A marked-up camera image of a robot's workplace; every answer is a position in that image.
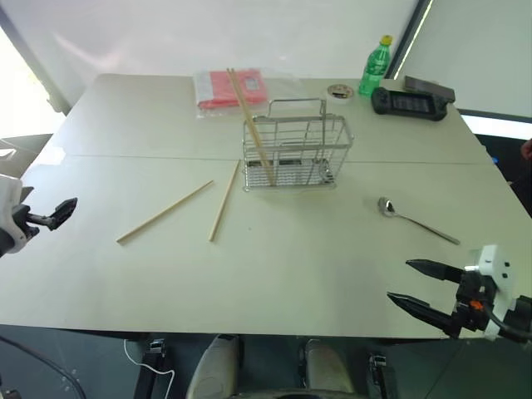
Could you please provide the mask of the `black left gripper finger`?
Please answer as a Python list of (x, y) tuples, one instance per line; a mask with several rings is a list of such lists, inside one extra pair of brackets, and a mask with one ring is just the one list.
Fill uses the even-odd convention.
[(62, 201), (51, 215), (53, 219), (69, 219), (76, 209), (78, 198), (74, 197)]
[(42, 218), (42, 225), (47, 227), (50, 231), (58, 229), (63, 223), (69, 219), (68, 214), (53, 214)]

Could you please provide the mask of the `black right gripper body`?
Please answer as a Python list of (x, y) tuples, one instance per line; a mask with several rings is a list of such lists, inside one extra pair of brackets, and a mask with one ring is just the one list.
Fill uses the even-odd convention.
[(463, 269), (457, 269), (452, 276), (458, 289), (451, 313), (450, 336), (459, 337), (463, 328), (484, 333), (490, 321), (485, 309), (487, 305), (493, 307), (496, 293), (493, 278)]

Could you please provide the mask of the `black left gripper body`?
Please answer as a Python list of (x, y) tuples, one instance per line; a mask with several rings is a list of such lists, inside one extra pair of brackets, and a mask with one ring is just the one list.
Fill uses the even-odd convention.
[(24, 233), (26, 240), (32, 239), (39, 233), (39, 226), (44, 226), (44, 219), (40, 215), (30, 212), (30, 207), (19, 204), (12, 209), (12, 218), (15, 225)]

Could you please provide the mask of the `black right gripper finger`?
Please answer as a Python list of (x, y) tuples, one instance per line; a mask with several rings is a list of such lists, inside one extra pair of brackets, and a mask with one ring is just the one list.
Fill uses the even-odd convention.
[(446, 335), (458, 334), (452, 316), (432, 308), (429, 303), (400, 293), (387, 292), (387, 297), (414, 318), (441, 330)]
[(463, 270), (442, 264), (429, 259), (409, 259), (406, 264), (426, 276), (439, 279), (441, 281), (450, 281), (460, 283)]

